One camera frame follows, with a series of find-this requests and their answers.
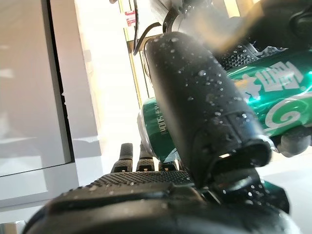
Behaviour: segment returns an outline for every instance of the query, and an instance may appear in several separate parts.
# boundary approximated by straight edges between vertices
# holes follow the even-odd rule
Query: green can
[[[155,98],[144,102],[137,123],[142,143],[150,154],[162,162],[179,158]]]
[[[312,50],[290,50],[228,71],[269,136],[312,123]],[[162,162],[178,153],[156,99],[147,100],[138,118],[142,142]]]

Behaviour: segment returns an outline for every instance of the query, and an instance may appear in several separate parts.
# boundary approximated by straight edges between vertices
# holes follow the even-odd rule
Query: can lid
[[[142,106],[141,111],[139,112],[137,116],[138,131],[140,133],[141,141],[146,151],[149,152],[152,156],[157,157],[156,154],[154,153],[154,150],[152,148],[150,139],[146,131],[143,108],[144,108],[144,105]]]

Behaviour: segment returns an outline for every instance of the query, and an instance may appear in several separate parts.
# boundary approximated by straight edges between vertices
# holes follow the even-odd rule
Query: black trim
[[[145,87],[146,87],[146,91],[147,91],[147,97],[150,98],[150,93],[148,92],[148,87],[147,87],[147,81],[146,81],[146,71],[145,71],[145,68],[144,68],[144,62],[143,62],[143,56],[141,52],[139,52],[140,54],[140,60],[141,60],[141,66],[142,66],[142,70],[143,70],[143,75],[144,75],[144,81],[145,81]]]
[[[168,33],[172,31],[172,25],[178,15],[179,13],[174,8],[171,8],[169,10],[168,14],[165,17],[164,23],[162,24],[163,33]]]
[[[57,76],[58,76],[58,86],[59,86],[60,98],[61,98],[63,114],[64,114],[64,122],[65,122],[65,127],[66,127],[69,153],[70,153],[71,162],[74,162],[75,161],[74,149],[73,149],[73,142],[72,142],[72,137],[71,137],[71,132],[70,132],[69,121],[68,121],[68,117],[67,117],[68,115],[67,115],[67,109],[66,109],[66,105],[65,105],[65,97],[61,95],[64,92],[64,89],[63,89],[63,83],[62,83],[60,68],[59,68],[59,58],[58,58],[58,51],[57,51],[54,28],[53,28],[51,3],[50,3],[50,0],[42,0],[42,1],[45,1],[47,4],[49,26],[50,26],[50,33],[51,33],[51,41],[52,41],[53,55],[54,55],[54,62],[55,62],[55,67],[56,67],[56,71],[57,71]]]

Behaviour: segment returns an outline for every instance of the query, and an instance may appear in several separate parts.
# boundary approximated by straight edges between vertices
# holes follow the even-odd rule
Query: white wall
[[[97,119],[104,173],[119,157],[120,145],[134,144],[134,168],[139,156],[139,105],[118,3],[76,0],[85,62]]]

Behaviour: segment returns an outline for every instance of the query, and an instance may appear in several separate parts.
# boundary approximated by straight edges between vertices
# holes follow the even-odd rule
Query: white panel
[[[284,158],[258,168],[259,174],[285,189],[290,202],[291,217],[303,234],[312,233],[312,150],[292,158]]]
[[[86,185],[101,177],[103,169],[75,2],[51,0],[51,11],[78,179]]]
[[[25,220],[28,222],[28,220],[47,202],[48,200],[45,200],[0,208],[0,223],[10,223],[17,220]]]
[[[0,207],[52,199],[76,187],[78,177],[75,163],[2,176]]]
[[[43,15],[41,0],[0,1],[0,176],[70,160]]]

